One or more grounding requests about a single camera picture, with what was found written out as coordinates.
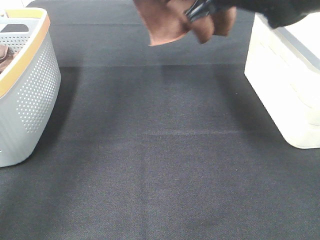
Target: gray fabric surface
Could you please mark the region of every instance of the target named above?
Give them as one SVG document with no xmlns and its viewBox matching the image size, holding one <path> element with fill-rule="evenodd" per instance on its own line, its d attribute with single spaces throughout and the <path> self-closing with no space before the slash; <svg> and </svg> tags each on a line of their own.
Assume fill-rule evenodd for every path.
<svg viewBox="0 0 320 240">
<path fill-rule="evenodd" d="M 62 81 L 32 156 L 0 168 L 1 240 L 319 238 L 320 150 L 288 145 L 245 78 L 252 14 L 148 47 L 129 0 L 31 6 Z"/>
</svg>

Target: white storage box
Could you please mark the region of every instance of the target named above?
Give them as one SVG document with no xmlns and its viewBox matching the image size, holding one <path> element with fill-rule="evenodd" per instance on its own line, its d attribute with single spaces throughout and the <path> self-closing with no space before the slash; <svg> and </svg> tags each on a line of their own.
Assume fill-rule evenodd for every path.
<svg viewBox="0 0 320 240">
<path fill-rule="evenodd" d="M 61 81 L 47 12 L 24 8 L 2 15 L 1 25 L 25 25 L 28 30 L 0 32 L 0 44 L 19 52 L 0 74 L 0 167 L 20 163 L 33 152 Z"/>
<path fill-rule="evenodd" d="M 284 139 L 294 147 L 320 147 L 320 17 L 269 28 L 256 14 L 245 75 Z"/>
</svg>

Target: brown cloth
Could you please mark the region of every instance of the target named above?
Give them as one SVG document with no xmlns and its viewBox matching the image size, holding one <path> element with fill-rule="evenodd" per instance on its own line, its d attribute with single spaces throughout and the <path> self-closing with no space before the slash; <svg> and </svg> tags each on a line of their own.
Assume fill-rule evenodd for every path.
<svg viewBox="0 0 320 240">
<path fill-rule="evenodd" d="M 9 47 L 0 45 L 0 74 L 12 62 L 18 53 L 10 54 Z"/>
<path fill-rule="evenodd" d="M 150 45 L 156 46 L 181 39 L 193 31 L 200 43 L 212 35 L 227 36 L 237 15 L 235 7 L 189 22 L 184 12 L 195 0 L 133 0 L 150 36 Z"/>
</svg>

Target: perforated basket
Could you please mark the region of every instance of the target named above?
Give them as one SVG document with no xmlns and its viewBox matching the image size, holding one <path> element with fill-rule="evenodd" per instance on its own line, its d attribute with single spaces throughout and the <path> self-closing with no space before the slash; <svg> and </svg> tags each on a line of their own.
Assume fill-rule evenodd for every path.
<svg viewBox="0 0 320 240">
<path fill-rule="evenodd" d="M 0 167 L 5 167 L 33 152 L 53 110 L 61 75 L 44 9 L 5 10 L 0 24 L 28 28 L 0 32 L 0 45 L 18 52 L 0 74 Z"/>
</svg>

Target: table surface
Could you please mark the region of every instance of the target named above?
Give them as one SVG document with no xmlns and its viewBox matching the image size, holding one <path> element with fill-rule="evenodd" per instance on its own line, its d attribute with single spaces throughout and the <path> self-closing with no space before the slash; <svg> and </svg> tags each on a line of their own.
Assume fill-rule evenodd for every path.
<svg viewBox="0 0 320 240">
<path fill-rule="evenodd" d="M 251 13 L 149 47 L 131 0 L 30 6 L 62 79 L 34 153 L 0 168 L 1 240 L 319 238 L 320 150 L 287 144 L 244 76 Z"/>
</svg>

